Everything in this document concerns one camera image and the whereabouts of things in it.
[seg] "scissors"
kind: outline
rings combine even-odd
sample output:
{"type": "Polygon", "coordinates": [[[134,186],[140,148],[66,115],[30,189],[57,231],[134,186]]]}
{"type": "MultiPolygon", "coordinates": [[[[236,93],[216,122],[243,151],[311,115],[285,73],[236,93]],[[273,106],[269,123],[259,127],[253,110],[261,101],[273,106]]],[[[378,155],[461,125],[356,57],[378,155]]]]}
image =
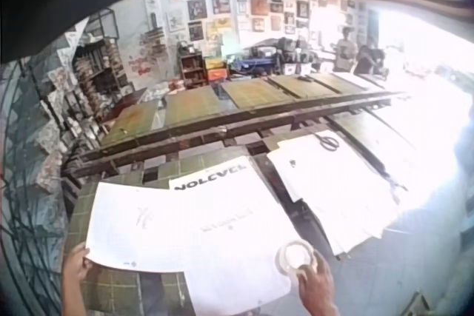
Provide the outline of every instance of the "scissors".
{"type": "Polygon", "coordinates": [[[327,149],[328,151],[334,152],[339,148],[339,141],[334,137],[320,136],[317,133],[315,133],[314,136],[318,138],[319,143],[323,146],[323,148],[327,149]]]}

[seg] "white wall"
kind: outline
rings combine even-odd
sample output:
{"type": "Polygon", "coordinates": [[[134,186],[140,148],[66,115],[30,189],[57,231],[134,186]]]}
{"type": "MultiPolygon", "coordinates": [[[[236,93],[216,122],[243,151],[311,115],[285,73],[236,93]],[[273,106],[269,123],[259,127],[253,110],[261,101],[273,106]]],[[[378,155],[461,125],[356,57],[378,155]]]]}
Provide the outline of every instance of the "white wall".
{"type": "MultiPolygon", "coordinates": [[[[178,41],[189,41],[189,28],[187,26],[190,21],[187,1],[189,0],[123,0],[111,6],[116,12],[118,31],[120,39],[118,41],[118,48],[124,62],[124,68],[129,80],[133,81],[136,88],[150,86],[160,81],[168,81],[173,78],[179,78],[180,73],[177,68],[176,61],[176,44],[178,41]],[[181,11],[184,16],[184,29],[170,32],[167,16],[170,12],[181,11]],[[161,58],[158,63],[150,63],[145,61],[146,51],[143,44],[140,43],[141,34],[152,29],[150,14],[154,13],[157,25],[163,27],[165,34],[165,43],[167,45],[167,57],[161,58]],[[150,68],[149,73],[140,73],[136,68],[133,70],[133,61],[141,58],[141,68],[150,68]]],[[[296,17],[296,1],[297,0],[283,0],[294,3],[294,13],[296,17]]],[[[322,33],[322,44],[326,47],[330,43],[336,42],[342,37],[340,33],[341,27],[345,24],[345,16],[341,14],[341,0],[338,0],[336,5],[327,5],[327,7],[319,8],[318,0],[302,0],[308,1],[310,6],[309,29],[296,28],[295,35],[285,34],[284,14],[269,13],[268,16],[253,16],[250,13],[250,0],[247,0],[247,14],[241,15],[237,11],[236,0],[230,0],[231,13],[215,15],[213,13],[212,0],[206,0],[207,18],[202,19],[204,40],[196,41],[194,45],[201,50],[203,54],[211,54],[213,49],[220,44],[214,44],[206,41],[206,24],[215,21],[219,18],[230,18],[231,28],[221,29],[219,32],[227,33],[225,38],[228,41],[239,42],[240,48],[249,47],[252,44],[265,40],[267,38],[281,38],[283,36],[297,39],[298,36],[304,37],[306,40],[317,38],[318,32],[322,33]],[[281,18],[281,31],[271,30],[271,16],[279,16],[281,18]],[[252,31],[252,19],[263,18],[265,22],[265,32],[252,31]],[[243,21],[248,21],[249,30],[239,24],[243,21]]],[[[355,2],[355,8],[347,8],[345,13],[353,16],[353,26],[356,30],[358,28],[358,2],[355,2]]],[[[351,34],[351,39],[356,41],[357,32],[351,34]]]]}

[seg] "orange box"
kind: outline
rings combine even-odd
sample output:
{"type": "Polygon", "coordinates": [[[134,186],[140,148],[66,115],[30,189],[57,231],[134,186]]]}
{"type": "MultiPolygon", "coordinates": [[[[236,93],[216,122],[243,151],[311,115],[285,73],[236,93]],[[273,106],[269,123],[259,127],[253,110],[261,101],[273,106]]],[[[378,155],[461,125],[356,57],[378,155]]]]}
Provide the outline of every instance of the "orange box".
{"type": "Polygon", "coordinates": [[[227,70],[225,68],[207,71],[207,79],[209,81],[218,81],[219,79],[223,78],[227,78],[227,70]]]}

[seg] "finger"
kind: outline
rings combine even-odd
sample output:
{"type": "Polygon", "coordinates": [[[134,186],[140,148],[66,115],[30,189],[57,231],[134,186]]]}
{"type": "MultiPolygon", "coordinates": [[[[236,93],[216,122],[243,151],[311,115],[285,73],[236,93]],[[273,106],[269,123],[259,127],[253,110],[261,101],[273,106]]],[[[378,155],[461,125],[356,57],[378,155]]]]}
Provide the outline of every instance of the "finger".
{"type": "Polygon", "coordinates": [[[81,249],[84,249],[85,246],[86,246],[86,243],[85,243],[85,242],[81,242],[80,244],[78,244],[77,246],[75,246],[73,249],[71,249],[71,252],[70,252],[70,253],[79,252],[81,249]]]}

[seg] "person's right hand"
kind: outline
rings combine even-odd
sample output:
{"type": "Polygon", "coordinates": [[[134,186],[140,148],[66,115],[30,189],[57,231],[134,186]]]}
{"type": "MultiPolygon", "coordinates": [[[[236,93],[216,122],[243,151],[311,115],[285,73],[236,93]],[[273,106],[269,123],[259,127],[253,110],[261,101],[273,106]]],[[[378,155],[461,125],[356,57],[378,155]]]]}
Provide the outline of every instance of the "person's right hand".
{"type": "Polygon", "coordinates": [[[312,316],[336,316],[338,310],[333,304],[334,280],[324,257],[314,251],[317,270],[303,265],[298,274],[299,296],[304,307],[312,316]]]}

